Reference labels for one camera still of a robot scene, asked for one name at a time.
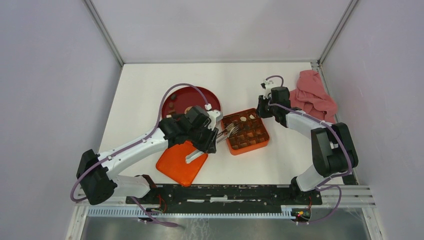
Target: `white wall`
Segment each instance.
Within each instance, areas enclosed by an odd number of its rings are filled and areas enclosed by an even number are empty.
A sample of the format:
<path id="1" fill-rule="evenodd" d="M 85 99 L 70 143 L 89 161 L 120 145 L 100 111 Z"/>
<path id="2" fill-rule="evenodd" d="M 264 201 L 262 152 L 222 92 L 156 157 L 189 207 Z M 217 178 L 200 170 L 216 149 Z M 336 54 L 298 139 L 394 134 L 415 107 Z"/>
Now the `white wall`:
<path id="1" fill-rule="evenodd" d="M 126 63 L 316 60 L 350 0 L 93 0 Z"/>
<path id="2" fill-rule="evenodd" d="M 424 236 L 424 1 L 362 0 L 324 75 L 390 240 Z"/>
<path id="3" fill-rule="evenodd" d="M 2 0 L 0 33 L 0 239 L 63 239 L 120 68 L 81 0 Z"/>

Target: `white tabletop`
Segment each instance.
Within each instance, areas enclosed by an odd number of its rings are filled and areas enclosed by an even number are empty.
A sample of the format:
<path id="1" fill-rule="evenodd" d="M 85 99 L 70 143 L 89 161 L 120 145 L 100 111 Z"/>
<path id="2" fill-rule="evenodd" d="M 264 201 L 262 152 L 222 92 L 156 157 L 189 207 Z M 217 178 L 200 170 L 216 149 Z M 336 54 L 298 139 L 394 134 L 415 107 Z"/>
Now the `white tabletop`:
<path id="1" fill-rule="evenodd" d="M 256 108 L 263 94 L 260 84 L 271 75 L 284 77 L 284 86 L 296 87 L 299 72 L 310 70 L 308 62 L 272 63 L 176 63 L 126 64 L 107 120 L 100 152 L 120 146 L 151 129 L 165 91 L 178 83 L 190 83 L 212 91 L 225 115 Z M 193 184 L 290 184 L 293 177 L 312 164 L 311 142 L 284 128 L 273 118 L 263 119 L 269 133 L 268 146 L 237 156 L 226 143 L 209 154 Z M 150 175 L 155 183 L 175 182 L 156 169 L 161 152 L 130 166 L 121 174 Z M 343 184 L 333 179 L 330 184 Z"/>

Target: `pink cloth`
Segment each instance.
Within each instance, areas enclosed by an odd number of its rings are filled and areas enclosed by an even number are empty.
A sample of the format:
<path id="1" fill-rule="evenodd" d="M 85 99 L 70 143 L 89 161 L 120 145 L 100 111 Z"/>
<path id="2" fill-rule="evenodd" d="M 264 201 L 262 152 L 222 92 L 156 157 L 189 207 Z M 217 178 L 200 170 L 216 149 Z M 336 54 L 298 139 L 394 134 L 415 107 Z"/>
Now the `pink cloth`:
<path id="1" fill-rule="evenodd" d="M 326 93 L 320 74 L 314 70 L 300 72 L 296 89 L 290 92 L 290 101 L 292 107 L 301 108 L 317 119 L 335 123 L 337 104 Z"/>

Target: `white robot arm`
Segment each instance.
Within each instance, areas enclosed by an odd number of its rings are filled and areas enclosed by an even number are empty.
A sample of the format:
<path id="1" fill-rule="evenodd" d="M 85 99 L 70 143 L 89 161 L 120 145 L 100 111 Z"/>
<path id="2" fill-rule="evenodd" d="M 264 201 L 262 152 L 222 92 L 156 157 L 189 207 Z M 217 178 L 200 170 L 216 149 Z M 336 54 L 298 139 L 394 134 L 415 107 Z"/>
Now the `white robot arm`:
<path id="1" fill-rule="evenodd" d="M 111 150 L 95 154 L 88 150 L 82 154 L 76 177 L 91 205 L 106 201 L 111 196 L 142 198 L 149 190 L 143 176 L 119 175 L 120 172 L 145 157 L 191 141 L 201 153 L 216 152 L 217 122 L 222 119 L 218 110 L 205 111 L 192 107 L 186 114 L 162 119 L 149 133 Z"/>

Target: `red plate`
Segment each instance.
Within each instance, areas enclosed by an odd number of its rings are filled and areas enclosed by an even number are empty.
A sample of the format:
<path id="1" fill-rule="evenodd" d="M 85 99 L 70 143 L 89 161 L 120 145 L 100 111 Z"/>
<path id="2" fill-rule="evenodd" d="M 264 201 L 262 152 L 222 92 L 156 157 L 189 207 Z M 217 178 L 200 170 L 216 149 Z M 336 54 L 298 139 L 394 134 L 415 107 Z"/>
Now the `red plate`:
<path id="1" fill-rule="evenodd" d="M 212 105 L 212 109 L 221 111 L 221 104 L 220 101 L 218 101 L 217 96 L 215 96 L 215 94 L 206 88 L 199 86 L 198 88 L 204 94 L 210 105 Z M 171 93 L 165 100 L 161 113 L 162 118 L 164 119 L 167 117 L 167 115 L 172 114 L 184 114 L 184 111 L 188 107 L 193 107 L 196 105 L 202 107 L 203 109 L 205 108 L 205 101 L 203 100 L 203 97 L 191 86 L 183 87 Z"/>

